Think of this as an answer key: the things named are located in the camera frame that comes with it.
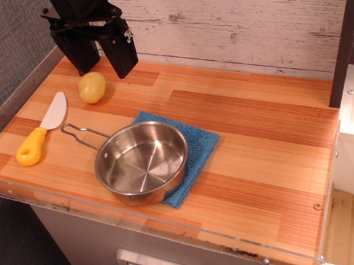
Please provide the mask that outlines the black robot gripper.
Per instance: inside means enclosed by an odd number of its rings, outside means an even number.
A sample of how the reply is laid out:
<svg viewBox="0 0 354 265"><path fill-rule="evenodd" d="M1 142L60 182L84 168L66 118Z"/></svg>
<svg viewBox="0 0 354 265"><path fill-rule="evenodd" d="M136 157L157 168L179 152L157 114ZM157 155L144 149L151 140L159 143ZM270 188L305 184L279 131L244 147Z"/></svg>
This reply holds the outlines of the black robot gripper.
<svg viewBox="0 0 354 265"><path fill-rule="evenodd" d="M49 22L55 44L69 59L81 76L100 60L95 42L73 28L92 22L106 22L93 26L97 41L119 78L124 79L138 63L133 34L122 10L109 0L49 0L50 7L42 9L41 17Z"/></svg>

